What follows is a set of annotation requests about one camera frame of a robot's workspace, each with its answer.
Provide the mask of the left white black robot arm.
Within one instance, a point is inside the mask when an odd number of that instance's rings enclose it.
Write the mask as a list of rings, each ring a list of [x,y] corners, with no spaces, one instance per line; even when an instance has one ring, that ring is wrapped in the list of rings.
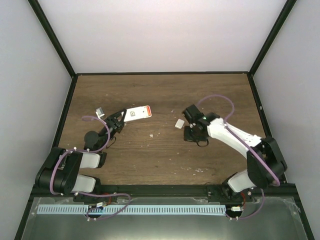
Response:
[[[35,177],[35,186],[46,189],[53,195],[84,194],[91,202],[97,202],[102,189],[98,179],[80,174],[80,169],[99,169],[106,161],[109,141],[120,133],[125,125],[127,110],[122,109],[105,119],[102,115],[83,116],[83,121],[99,121],[103,128],[89,131],[84,136],[84,148],[65,149],[53,147]]]

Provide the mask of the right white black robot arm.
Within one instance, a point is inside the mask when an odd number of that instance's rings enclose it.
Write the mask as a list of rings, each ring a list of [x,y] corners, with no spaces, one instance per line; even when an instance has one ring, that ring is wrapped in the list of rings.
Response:
[[[213,112],[203,114],[194,104],[182,114],[188,122],[183,132],[184,141],[207,144],[209,139],[215,139],[246,159],[246,169],[234,173],[222,183],[221,191],[225,200],[232,202],[247,189],[266,189],[271,185],[280,185],[280,179],[288,166],[273,137],[262,138],[249,134]]]

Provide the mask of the white battery cover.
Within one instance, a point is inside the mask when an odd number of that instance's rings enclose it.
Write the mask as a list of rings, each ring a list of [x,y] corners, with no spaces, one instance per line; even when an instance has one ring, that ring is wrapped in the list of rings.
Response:
[[[184,126],[184,123],[185,123],[185,121],[179,118],[179,119],[176,121],[174,127],[177,128],[177,129],[182,129],[183,126]]]

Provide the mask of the white remote control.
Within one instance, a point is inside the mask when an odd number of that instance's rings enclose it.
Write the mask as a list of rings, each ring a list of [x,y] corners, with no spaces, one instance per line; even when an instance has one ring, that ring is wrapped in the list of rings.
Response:
[[[147,105],[127,108],[124,122],[126,123],[126,122],[132,122],[140,119],[149,118],[146,106]]]

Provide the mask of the orange battery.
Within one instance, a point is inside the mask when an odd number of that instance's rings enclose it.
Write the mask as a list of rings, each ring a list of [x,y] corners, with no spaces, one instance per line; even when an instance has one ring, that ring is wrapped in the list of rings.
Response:
[[[152,116],[151,107],[149,105],[146,106],[148,117]]]

